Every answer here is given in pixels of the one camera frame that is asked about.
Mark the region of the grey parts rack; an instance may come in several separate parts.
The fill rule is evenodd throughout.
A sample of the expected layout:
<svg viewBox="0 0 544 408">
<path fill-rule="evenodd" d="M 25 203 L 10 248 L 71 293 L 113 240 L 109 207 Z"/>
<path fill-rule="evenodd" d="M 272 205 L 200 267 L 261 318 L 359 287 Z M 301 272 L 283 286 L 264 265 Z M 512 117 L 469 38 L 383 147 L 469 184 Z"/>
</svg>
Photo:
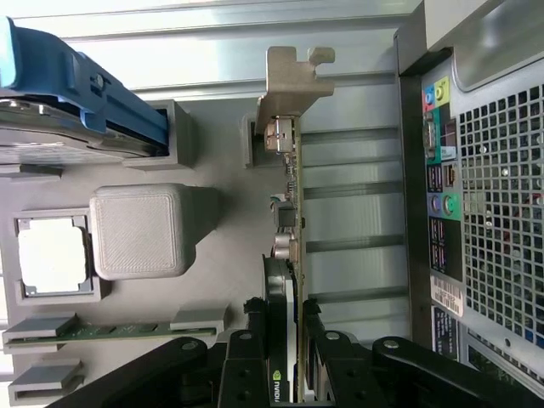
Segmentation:
<svg viewBox="0 0 544 408">
<path fill-rule="evenodd" d="M 68 167 L 53 181 L 0 179 L 0 252 L 8 321 L 16 324 L 42 311 L 72 312 L 102 325 L 171 320 L 180 309 L 217 305 L 228 310 L 227 323 L 245 324 L 244 302 L 263 289 L 262 256 L 273 243 L 275 224 L 269 198 L 285 189 L 280 166 L 246 168 L 241 129 L 256 110 L 254 99 L 185 101 L 197 159 L 191 168 L 144 172 L 118 163 Z M 88 205 L 104 185 L 181 183 L 212 186 L 221 193 L 219 226 L 196 248 L 196 259 L 180 277 L 115 282 L 97 303 L 20 306 L 15 283 L 20 278 L 13 217 L 29 210 L 74 209 Z"/>
</svg>

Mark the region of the black open PC case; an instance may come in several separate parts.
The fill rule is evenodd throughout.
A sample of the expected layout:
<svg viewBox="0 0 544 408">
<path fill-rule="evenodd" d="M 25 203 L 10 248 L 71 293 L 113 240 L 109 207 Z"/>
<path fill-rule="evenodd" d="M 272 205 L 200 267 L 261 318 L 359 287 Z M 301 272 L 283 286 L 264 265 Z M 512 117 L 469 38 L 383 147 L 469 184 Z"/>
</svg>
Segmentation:
<svg viewBox="0 0 544 408">
<path fill-rule="evenodd" d="M 544 0 L 419 0 L 394 34 L 427 408 L 544 408 Z"/>
</svg>

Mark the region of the green RAM stick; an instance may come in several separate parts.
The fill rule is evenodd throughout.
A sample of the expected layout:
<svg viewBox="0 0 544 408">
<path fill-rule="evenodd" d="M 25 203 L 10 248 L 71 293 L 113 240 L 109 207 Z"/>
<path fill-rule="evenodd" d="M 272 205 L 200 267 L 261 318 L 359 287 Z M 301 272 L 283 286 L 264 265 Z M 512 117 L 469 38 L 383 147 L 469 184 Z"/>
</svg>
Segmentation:
<svg viewBox="0 0 544 408">
<path fill-rule="evenodd" d="M 208 337 L 217 331 L 213 327 L 175 329 L 167 322 L 130 323 L 122 325 L 91 325 L 78 323 L 55 336 L 43 334 L 25 334 L 20 337 L 6 339 L 8 344 L 38 344 L 38 343 L 73 343 L 83 341 L 99 341 L 114 339 L 140 339 L 153 337 Z"/>
</svg>

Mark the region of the silver CPU chip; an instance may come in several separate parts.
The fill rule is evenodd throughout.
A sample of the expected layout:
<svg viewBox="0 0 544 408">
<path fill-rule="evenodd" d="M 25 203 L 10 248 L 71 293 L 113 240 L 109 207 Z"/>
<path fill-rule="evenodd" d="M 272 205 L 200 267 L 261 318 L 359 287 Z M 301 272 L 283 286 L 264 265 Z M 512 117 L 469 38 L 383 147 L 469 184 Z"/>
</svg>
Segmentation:
<svg viewBox="0 0 544 408">
<path fill-rule="evenodd" d="M 20 219 L 17 241 L 27 298 L 72 296 L 94 289 L 86 230 L 74 219 Z"/>
</svg>

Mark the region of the silver hard disk drive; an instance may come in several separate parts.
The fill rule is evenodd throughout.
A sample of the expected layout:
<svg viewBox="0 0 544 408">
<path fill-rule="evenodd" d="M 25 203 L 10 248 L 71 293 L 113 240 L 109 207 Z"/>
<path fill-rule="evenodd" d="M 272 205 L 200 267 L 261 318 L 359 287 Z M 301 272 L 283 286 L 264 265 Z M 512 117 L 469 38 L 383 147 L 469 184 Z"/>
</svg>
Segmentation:
<svg viewBox="0 0 544 408">
<path fill-rule="evenodd" d="M 35 99 L 0 97 L 0 165 L 103 164 L 163 151 L 113 127 L 89 130 L 77 116 Z"/>
</svg>

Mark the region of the hard drive in blue caddy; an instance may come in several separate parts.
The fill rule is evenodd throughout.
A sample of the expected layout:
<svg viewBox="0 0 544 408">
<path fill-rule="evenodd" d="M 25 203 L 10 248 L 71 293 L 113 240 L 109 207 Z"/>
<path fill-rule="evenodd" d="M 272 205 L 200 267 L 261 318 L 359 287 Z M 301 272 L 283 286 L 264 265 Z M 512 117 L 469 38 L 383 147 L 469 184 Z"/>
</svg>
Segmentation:
<svg viewBox="0 0 544 408">
<path fill-rule="evenodd" d="M 93 133 L 119 131 L 168 149 L 167 118 L 55 35 L 0 16 L 0 89 L 78 117 Z"/>
</svg>

